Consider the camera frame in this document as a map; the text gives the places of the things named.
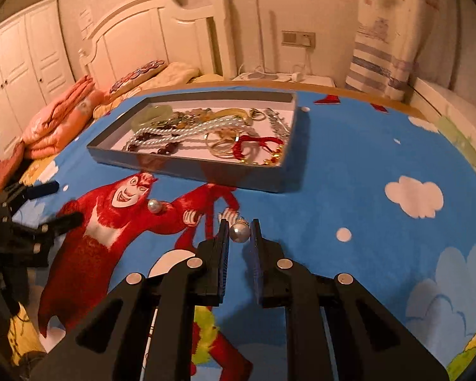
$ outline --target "white wardrobe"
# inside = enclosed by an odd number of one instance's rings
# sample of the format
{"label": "white wardrobe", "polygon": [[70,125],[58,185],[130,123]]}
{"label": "white wardrobe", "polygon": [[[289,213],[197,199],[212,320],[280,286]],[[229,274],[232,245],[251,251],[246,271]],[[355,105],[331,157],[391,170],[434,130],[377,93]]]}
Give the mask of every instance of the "white wardrobe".
{"label": "white wardrobe", "polygon": [[1,158],[30,119],[73,84],[58,0],[43,0],[0,23]]}

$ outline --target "curtain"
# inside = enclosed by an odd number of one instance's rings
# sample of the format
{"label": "curtain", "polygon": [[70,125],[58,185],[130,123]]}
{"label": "curtain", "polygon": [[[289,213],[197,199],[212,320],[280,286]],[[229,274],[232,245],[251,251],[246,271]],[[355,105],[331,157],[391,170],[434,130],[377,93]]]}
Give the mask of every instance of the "curtain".
{"label": "curtain", "polygon": [[[402,100],[417,56],[427,52],[423,50],[427,42],[433,47],[429,36],[434,19],[440,17],[440,0],[358,0],[358,4],[359,27],[346,88]],[[444,55],[439,51],[430,64]]]}

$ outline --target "white headboard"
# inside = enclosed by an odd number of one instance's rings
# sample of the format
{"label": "white headboard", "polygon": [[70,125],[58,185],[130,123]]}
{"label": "white headboard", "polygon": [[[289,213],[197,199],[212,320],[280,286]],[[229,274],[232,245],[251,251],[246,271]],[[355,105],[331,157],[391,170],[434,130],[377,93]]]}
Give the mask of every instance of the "white headboard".
{"label": "white headboard", "polygon": [[227,0],[192,10],[176,0],[128,0],[101,18],[87,40],[91,48],[79,51],[81,67],[100,89],[152,60],[185,62],[202,73],[216,73],[220,61],[224,78],[236,76]]}

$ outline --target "bed post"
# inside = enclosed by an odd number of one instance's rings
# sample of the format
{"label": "bed post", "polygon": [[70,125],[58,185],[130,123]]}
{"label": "bed post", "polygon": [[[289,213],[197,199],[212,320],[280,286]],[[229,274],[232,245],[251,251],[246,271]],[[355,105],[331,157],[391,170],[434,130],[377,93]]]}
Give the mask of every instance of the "bed post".
{"label": "bed post", "polygon": [[83,49],[79,49],[78,53],[80,55],[80,66],[83,74],[91,76],[90,67],[88,67],[88,64],[84,60],[86,57],[86,52]]}
{"label": "bed post", "polygon": [[214,21],[219,44],[222,75],[226,79],[236,77],[235,47],[231,31],[231,12],[227,0],[213,0]]}

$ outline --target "white bead necklace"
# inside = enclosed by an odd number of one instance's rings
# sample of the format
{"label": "white bead necklace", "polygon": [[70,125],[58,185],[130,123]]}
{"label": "white bead necklace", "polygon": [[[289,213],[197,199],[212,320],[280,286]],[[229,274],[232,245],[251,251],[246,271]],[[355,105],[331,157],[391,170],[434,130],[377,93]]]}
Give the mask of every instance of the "white bead necklace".
{"label": "white bead necklace", "polygon": [[[214,132],[222,129],[235,129],[238,131],[248,131],[250,126],[245,124],[240,117],[221,117],[218,119],[209,120],[207,122],[198,124],[197,126],[187,129],[153,129],[144,127],[138,130],[132,138],[125,144],[123,150],[127,150],[130,145],[138,148],[154,148],[157,146],[165,146],[171,142],[181,142],[187,138],[201,135],[207,132]],[[143,133],[150,133],[151,135],[161,135],[162,138],[155,138],[150,140],[137,140],[139,135]]]}

